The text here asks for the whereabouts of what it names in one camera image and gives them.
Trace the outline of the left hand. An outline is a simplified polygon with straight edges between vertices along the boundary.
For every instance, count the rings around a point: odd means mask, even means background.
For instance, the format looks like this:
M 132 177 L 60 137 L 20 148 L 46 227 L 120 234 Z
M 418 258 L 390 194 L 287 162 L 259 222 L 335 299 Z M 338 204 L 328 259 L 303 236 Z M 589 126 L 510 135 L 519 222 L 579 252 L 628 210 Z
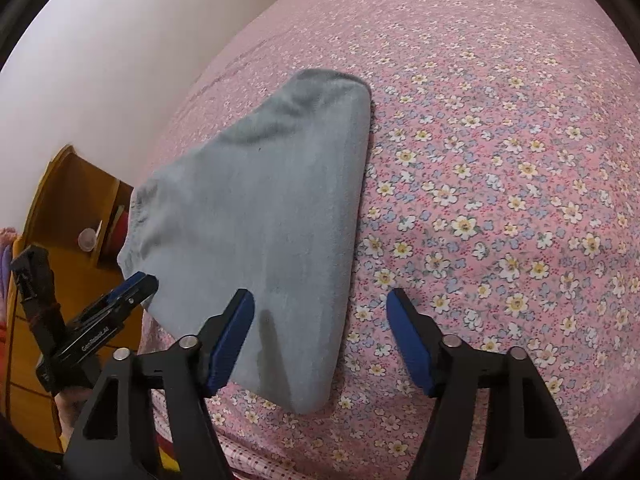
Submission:
M 77 419 L 90 399 L 92 390 L 84 387 L 70 387 L 59 392 L 54 397 L 58 419 L 64 431 L 72 431 Z

